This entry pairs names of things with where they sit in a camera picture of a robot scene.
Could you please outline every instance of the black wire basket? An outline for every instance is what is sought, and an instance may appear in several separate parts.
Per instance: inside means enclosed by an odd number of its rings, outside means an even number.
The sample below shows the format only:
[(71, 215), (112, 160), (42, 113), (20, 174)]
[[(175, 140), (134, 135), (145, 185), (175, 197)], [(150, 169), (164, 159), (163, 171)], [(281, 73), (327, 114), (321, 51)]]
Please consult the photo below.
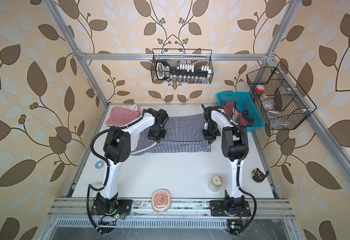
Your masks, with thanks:
[(214, 75), (212, 50), (154, 48), (152, 55), (153, 83), (211, 84)]
[[(265, 123), (273, 130), (294, 130), (317, 109), (292, 75), (296, 85), (288, 83), (283, 76), (284, 69), (279, 63), (276, 67), (263, 67), (247, 74), (249, 88)], [(310, 102), (304, 103), (299, 95)]]

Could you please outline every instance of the white table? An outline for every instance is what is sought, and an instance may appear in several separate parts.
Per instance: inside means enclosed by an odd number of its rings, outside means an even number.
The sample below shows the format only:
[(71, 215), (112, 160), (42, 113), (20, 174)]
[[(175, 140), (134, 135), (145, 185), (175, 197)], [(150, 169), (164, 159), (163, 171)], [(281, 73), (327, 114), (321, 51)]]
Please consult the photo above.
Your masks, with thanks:
[[(168, 116), (185, 116), (202, 113), (200, 104), (190, 105), (142, 105), (140, 109), (160, 108), (167, 111)], [(100, 131), (108, 129), (105, 120)], [(107, 134), (100, 136), (95, 143), (95, 150), (103, 155), (103, 144)], [(273, 193), (268, 179), (261, 183), (252, 180), (252, 171), (259, 168), (263, 173), (264, 167), (255, 146), (251, 133), (248, 133), (249, 153), (243, 169), (242, 189), (253, 194), (256, 198), (273, 199)], [(86, 197), (87, 186), (92, 184), (100, 187), (106, 168), (96, 169), (95, 163), (100, 159), (90, 153), (82, 174), (78, 180), (72, 197)], [(143, 198), (151, 197), (158, 189), (167, 189), (172, 198), (223, 198), (227, 185), (229, 160), (221, 151), (221, 137), (211, 144), (211, 152), (194, 153), (146, 153), (141, 156), (129, 156), (124, 162), (118, 183), (118, 197)], [(208, 183), (214, 175), (221, 176), (223, 183), (220, 191), (211, 192)]]

